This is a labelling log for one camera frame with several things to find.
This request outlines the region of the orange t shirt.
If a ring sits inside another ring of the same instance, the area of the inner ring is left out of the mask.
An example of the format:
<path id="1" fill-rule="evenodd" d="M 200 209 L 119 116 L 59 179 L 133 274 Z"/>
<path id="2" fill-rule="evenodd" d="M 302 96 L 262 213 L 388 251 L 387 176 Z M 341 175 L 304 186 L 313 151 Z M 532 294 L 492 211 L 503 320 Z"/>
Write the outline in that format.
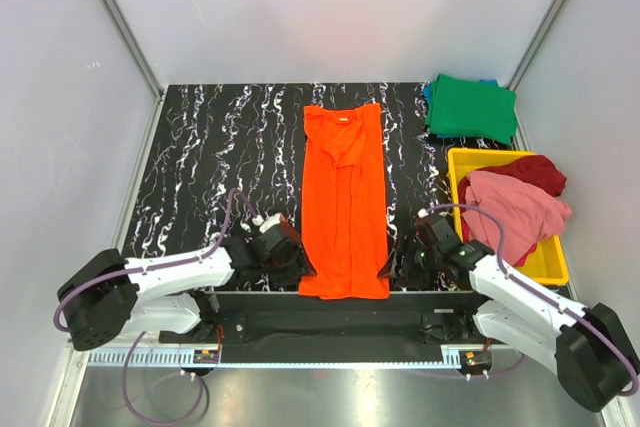
<path id="1" fill-rule="evenodd" d="M 304 108 L 302 243 L 315 272 L 298 292 L 323 300 L 384 300 L 388 259 L 381 105 Z"/>

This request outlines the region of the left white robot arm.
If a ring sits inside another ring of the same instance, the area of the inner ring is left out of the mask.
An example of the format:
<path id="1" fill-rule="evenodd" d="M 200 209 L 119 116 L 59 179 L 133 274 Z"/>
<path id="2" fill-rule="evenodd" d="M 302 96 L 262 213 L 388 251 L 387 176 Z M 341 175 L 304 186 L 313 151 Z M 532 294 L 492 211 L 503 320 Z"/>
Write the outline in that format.
<path id="1" fill-rule="evenodd" d="M 59 288 L 53 323 L 78 351 L 141 332 L 158 333 L 162 343 L 205 343 L 222 333 L 216 289 L 266 276 L 277 290 L 315 273 L 300 234 L 276 214 L 249 233 L 221 233 L 180 254 L 126 258 L 103 250 Z"/>

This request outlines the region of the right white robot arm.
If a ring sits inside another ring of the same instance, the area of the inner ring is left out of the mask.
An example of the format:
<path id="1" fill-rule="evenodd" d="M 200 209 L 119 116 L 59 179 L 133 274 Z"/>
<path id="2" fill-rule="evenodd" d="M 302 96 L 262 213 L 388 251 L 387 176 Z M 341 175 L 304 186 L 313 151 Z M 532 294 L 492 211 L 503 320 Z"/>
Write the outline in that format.
<path id="1" fill-rule="evenodd" d="M 501 342 L 555 375 L 581 407 L 601 411 L 617 396 L 639 390 L 639 357 L 618 315 L 588 308 L 509 266 L 477 240 L 464 242 L 448 221 L 430 215 L 396 241 L 379 270 L 384 280 L 424 287 L 439 273 L 483 296 L 477 307 L 448 308 L 423 332 L 441 342 Z"/>

